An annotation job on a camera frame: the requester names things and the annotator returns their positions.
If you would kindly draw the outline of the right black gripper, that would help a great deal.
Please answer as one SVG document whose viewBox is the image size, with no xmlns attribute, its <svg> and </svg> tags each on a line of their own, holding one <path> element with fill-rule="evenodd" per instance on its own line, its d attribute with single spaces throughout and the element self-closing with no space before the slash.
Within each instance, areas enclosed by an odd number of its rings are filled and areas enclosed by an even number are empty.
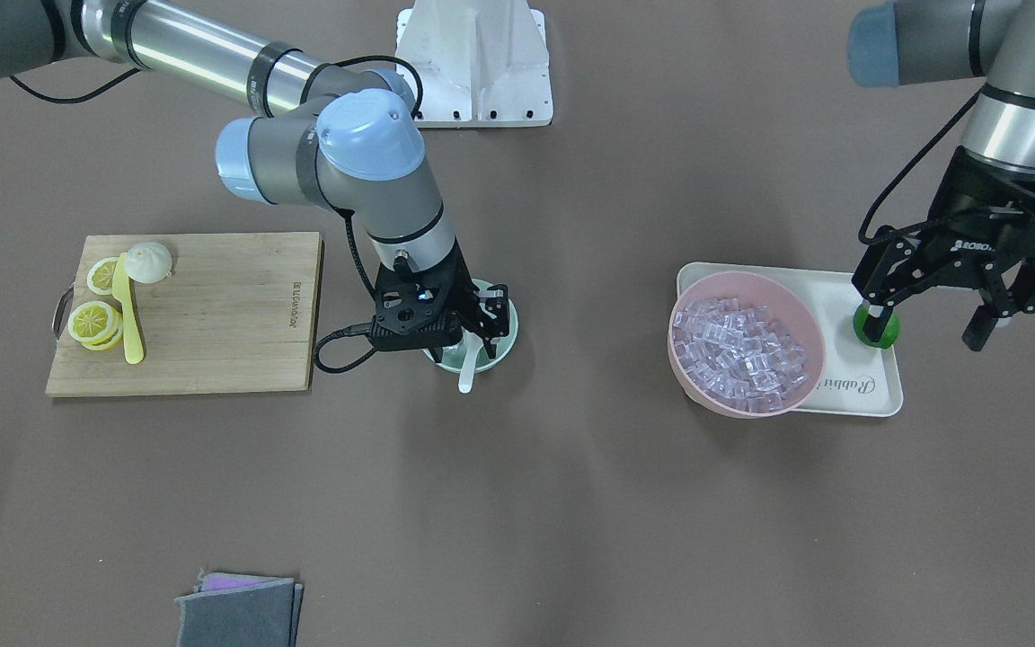
<svg viewBox="0 0 1035 647">
<path fill-rule="evenodd" d="M 435 300 L 457 312 L 463 327 L 477 336 L 483 328 L 492 337 L 483 344 L 494 357 L 494 339 L 509 335 L 509 287 L 505 284 L 473 284 L 464 256 L 456 244 L 451 253 L 428 270 L 403 276 L 379 267 L 375 282 L 375 303 L 393 306 L 400 300 Z M 467 356 L 468 340 L 443 347 L 435 363 L 445 371 L 460 371 Z"/>
</svg>

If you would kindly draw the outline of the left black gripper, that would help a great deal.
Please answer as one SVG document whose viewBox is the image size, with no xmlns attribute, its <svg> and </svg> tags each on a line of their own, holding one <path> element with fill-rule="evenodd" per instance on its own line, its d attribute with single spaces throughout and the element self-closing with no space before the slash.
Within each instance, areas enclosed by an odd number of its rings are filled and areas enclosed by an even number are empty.
<svg viewBox="0 0 1035 647">
<path fill-rule="evenodd" d="M 964 147 L 933 197 L 929 224 L 862 228 L 852 284 L 863 311 L 890 311 L 929 289 L 977 289 L 962 342 L 981 351 L 995 328 L 1035 313 L 1035 173 L 978 159 Z"/>
</svg>

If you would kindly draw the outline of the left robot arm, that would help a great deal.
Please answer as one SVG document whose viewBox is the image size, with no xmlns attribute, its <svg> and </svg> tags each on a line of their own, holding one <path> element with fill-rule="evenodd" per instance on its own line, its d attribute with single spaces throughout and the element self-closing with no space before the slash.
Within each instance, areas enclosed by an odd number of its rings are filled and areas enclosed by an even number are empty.
<svg viewBox="0 0 1035 647">
<path fill-rule="evenodd" d="M 982 350 L 995 328 L 1035 313 L 1035 1 L 884 1 L 854 17 L 846 52 L 863 87 L 982 79 L 915 155 L 920 163 L 965 122 L 928 216 L 870 234 L 876 199 L 852 276 L 863 344 L 891 347 L 896 306 L 946 287 L 980 295 L 962 342 Z"/>
</svg>

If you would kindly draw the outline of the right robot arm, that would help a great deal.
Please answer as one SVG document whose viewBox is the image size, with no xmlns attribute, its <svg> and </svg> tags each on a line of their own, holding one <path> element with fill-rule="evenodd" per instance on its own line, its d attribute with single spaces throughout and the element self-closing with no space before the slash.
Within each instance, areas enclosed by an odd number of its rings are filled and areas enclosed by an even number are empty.
<svg viewBox="0 0 1035 647">
<path fill-rule="evenodd" d="M 329 341 L 365 337 L 371 352 L 459 348 L 464 365 L 504 356 L 513 339 L 505 284 L 477 286 L 465 266 L 415 124 L 419 79 L 400 58 L 327 63 L 168 1 L 0 1 L 0 79 L 96 57 L 206 87 L 250 107 L 215 146 L 223 184 L 271 205 L 332 210 L 361 226 L 379 257 L 362 275 L 368 323 Z"/>
</svg>

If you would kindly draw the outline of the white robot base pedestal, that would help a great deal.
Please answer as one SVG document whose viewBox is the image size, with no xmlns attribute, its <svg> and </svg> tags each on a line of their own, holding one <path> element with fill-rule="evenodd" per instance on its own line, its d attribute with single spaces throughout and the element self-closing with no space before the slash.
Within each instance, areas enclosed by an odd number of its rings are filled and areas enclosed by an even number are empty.
<svg viewBox="0 0 1035 647">
<path fill-rule="evenodd" d="M 395 55 L 422 82 L 419 128 L 552 123 L 546 19 L 526 1 L 415 1 L 395 24 Z"/>
</svg>

